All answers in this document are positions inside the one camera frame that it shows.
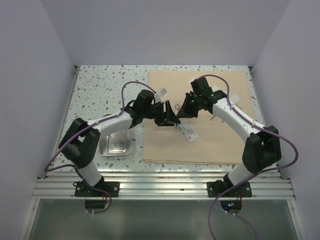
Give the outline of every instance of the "gray floor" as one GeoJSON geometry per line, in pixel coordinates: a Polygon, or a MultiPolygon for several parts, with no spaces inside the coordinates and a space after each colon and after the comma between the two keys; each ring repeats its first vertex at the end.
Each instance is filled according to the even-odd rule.
{"type": "MultiPolygon", "coordinates": [[[[31,240],[207,240],[210,201],[115,200],[105,213],[85,214],[83,200],[42,200],[31,240]]],[[[240,214],[250,220],[260,240],[296,240],[286,201],[244,201],[240,214]]],[[[219,240],[254,240],[242,220],[212,211],[219,240]]]]}

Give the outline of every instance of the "cable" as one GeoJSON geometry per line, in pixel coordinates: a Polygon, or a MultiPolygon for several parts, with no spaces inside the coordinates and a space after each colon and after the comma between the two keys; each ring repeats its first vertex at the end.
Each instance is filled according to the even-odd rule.
{"type": "Polygon", "coordinates": [[[84,129],[78,131],[76,134],[74,134],[72,137],[70,137],[56,152],[55,154],[50,158],[50,161],[46,164],[46,166],[44,167],[44,171],[45,172],[51,172],[51,171],[54,171],[54,170],[58,170],[58,169],[62,169],[62,168],[65,168],[65,167],[72,167],[74,168],[75,172],[78,174],[78,176],[80,178],[82,178],[83,182],[92,190],[95,190],[95,191],[98,191],[98,192],[101,192],[101,193],[104,193],[106,194],[109,198],[110,198],[110,202],[108,204],[108,206],[106,206],[103,210],[100,210],[100,211],[92,211],[91,213],[92,214],[101,214],[101,213],[104,213],[105,211],[107,211],[110,206],[111,206],[111,203],[112,203],[112,198],[111,198],[111,195],[105,191],[105,190],[101,190],[101,189],[98,189],[98,188],[95,188],[94,186],[91,186],[84,178],[83,176],[79,173],[77,167],[73,164],[64,164],[64,165],[61,165],[61,166],[57,166],[57,167],[53,167],[53,168],[50,168],[50,165],[52,164],[52,162],[56,159],[56,157],[66,148],[66,146],[71,143],[74,139],[76,139],[79,135],[81,135],[82,133],[84,133],[85,131],[89,130],[90,128],[96,126],[97,124],[100,124],[100,123],[103,123],[107,120],[110,120],[110,119],[114,119],[114,118],[118,118],[124,111],[125,111],[125,97],[124,97],[124,90],[126,88],[126,86],[128,84],[141,84],[147,88],[149,88],[153,93],[156,93],[155,90],[153,90],[150,86],[148,86],[147,84],[143,83],[143,82],[139,82],[139,81],[128,81],[126,82],[122,88],[121,88],[121,101],[122,101],[122,108],[121,108],[121,111],[119,112],[119,114],[114,114],[114,115],[110,115],[110,116],[107,116],[105,118],[102,118],[100,119],[98,122],[94,122],[92,124],[90,124],[89,126],[85,127],[84,129]]]}
{"type": "MultiPolygon", "coordinates": [[[[269,131],[269,130],[266,130],[266,129],[264,129],[264,128],[262,128],[262,127],[259,127],[259,126],[257,126],[257,125],[255,125],[255,124],[254,124],[253,122],[251,122],[249,119],[247,119],[246,117],[244,117],[237,109],[235,109],[235,108],[233,107],[231,101],[230,101],[230,86],[229,86],[228,82],[227,82],[224,78],[222,78],[222,77],[220,77],[220,76],[218,76],[218,75],[214,75],[214,74],[206,74],[206,75],[200,76],[199,79],[200,79],[200,78],[204,78],[204,77],[214,77],[214,78],[217,78],[217,79],[222,80],[222,81],[225,83],[225,85],[226,85],[226,100],[227,100],[227,103],[229,104],[229,106],[232,108],[232,110],[233,110],[241,119],[243,119],[246,123],[250,124],[250,125],[253,126],[254,128],[259,129],[260,131],[263,131],[263,132],[265,132],[265,133],[267,133],[267,134],[270,134],[270,135],[272,135],[272,136],[275,136],[275,137],[277,137],[277,138],[280,138],[280,139],[284,140],[285,142],[287,142],[288,144],[290,144],[291,147],[292,147],[293,150],[294,150],[294,153],[295,153],[295,157],[294,157],[294,159],[293,159],[292,162],[290,162],[290,163],[288,163],[288,164],[286,164],[286,165],[283,165],[283,166],[272,167],[272,168],[269,168],[269,169],[262,170],[262,171],[258,172],[257,174],[255,174],[255,175],[253,175],[253,176],[251,176],[251,177],[248,177],[248,178],[246,178],[245,180],[241,181],[240,183],[238,183],[238,184],[230,187],[229,189],[225,190],[224,192],[222,192],[221,194],[219,194],[219,195],[213,200],[213,202],[211,203],[210,208],[209,208],[209,213],[208,213],[208,225],[209,225],[210,233],[211,233],[213,239],[217,240],[217,238],[216,238],[216,236],[215,236],[215,234],[214,234],[214,232],[213,232],[213,230],[212,230],[212,227],[211,227],[211,218],[210,218],[211,212],[212,212],[212,209],[213,209],[213,206],[215,205],[215,203],[217,202],[217,200],[218,200],[220,197],[222,197],[224,194],[226,194],[226,193],[230,192],[231,190],[239,187],[240,185],[242,185],[242,184],[250,181],[251,179],[253,179],[253,178],[255,178],[256,176],[258,176],[259,174],[266,173],[266,172],[273,171],[273,170],[285,169],[285,168],[288,168],[288,167],[292,166],[293,164],[295,164],[295,163],[297,162],[297,160],[298,160],[298,158],[299,158],[299,152],[298,152],[297,147],[294,145],[294,143],[293,143],[292,141],[290,141],[288,138],[286,138],[286,137],[284,137],[284,136],[281,136],[281,135],[279,135],[279,134],[277,134],[277,133],[271,132],[271,131],[269,131]]],[[[255,234],[255,239],[257,240],[257,239],[258,239],[258,234],[257,234],[257,231],[256,231],[256,229],[254,228],[254,226],[253,226],[252,224],[250,224],[246,219],[244,219],[244,217],[241,216],[241,219],[245,220],[245,221],[251,226],[251,228],[253,229],[254,234],[255,234]]]]}

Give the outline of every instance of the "tan board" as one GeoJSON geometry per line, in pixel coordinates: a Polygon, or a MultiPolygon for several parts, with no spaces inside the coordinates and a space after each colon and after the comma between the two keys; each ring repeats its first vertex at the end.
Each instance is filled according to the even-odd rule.
{"type": "MultiPolygon", "coordinates": [[[[182,106],[186,92],[192,90],[190,80],[205,74],[215,74],[225,78],[230,85],[230,96],[241,99],[237,105],[250,117],[255,118],[245,72],[215,71],[150,71],[149,85],[155,90],[165,88],[163,101],[170,100],[175,114],[176,104],[182,106]]],[[[213,77],[207,77],[213,88],[226,93],[225,84],[213,77]]],[[[239,164],[245,143],[225,122],[213,117],[208,111],[199,111],[198,118],[180,119],[189,122],[199,138],[189,142],[174,127],[158,127],[153,120],[146,120],[143,159],[154,163],[179,164],[239,164]]]]}

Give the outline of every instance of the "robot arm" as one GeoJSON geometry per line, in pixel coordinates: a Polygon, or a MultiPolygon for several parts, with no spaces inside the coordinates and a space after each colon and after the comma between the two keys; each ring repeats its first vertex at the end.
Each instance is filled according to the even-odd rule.
{"type": "Polygon", "coordinates": [[[179,119],[174,114],[169,101],[162,102],[161,96],[166,93],[165,89],[157,93],[149,90],[142,90],[133,105],[128,104],[120,112],[90,121],[81,118],[75,119],[62,138],[59,148],[62,147],[73,135],[88,126],[92,126],[80,137],[70,142],[63,150],[62,154],[76,166],[77,171],[86,182],[97,188],[105,189],[104,178],[97,170],[93,161],[100,139],[105,138],[120,130],[130,129],[140,124],[143,119],[153,119],[158,126],[174,126],[180,124],[179,119]]]}
{"type": "Polygon", "coordinates": [[[191,86],[193,91],[186,93],[177,117],[196,118],[198,111],[209,111],[224,120],[245,142],[242,163],[226,174],[223,181],[218,180],[214,183],[215,192],[222,193],[281,159],[279,138],[260,131],[253,124],[278,133],[274,126],[265,127],[256,122],[231,102],[233,108],[252,122],[252,125],[248,124],[231,108],[223,91],[212,91],[205,77],[194,80],[191,86]]]}

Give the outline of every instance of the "cardboard sheet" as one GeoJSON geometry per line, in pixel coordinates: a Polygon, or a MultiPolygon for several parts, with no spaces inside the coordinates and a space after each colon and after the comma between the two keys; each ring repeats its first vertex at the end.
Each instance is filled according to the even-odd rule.
{"type": "MultiPolygon", "coordinates": [[[[250,100],[245,72],[214,71],[150,71],[149,85],[155,90],[165,88],[163,101],[170,100],[175,113],[182,106],[186,93],[192,91],[190,81],[205,74],[223,77],[230,85],[230,96],[237,95],[237,105],[255,118],[250,100]]],[[[225,93],[225,84],[217,78],[207,77],[209,85],[225,93]]],[[[199,138],[189,142],[174,127],[158,127],[153,120],[146,120],[143,159],[154,163],[177,164],[240,164],[245,143],[238,134],[220,118],[208,111],[199,111],[198,118],[180,119],[189,122],[199,138]]]]}

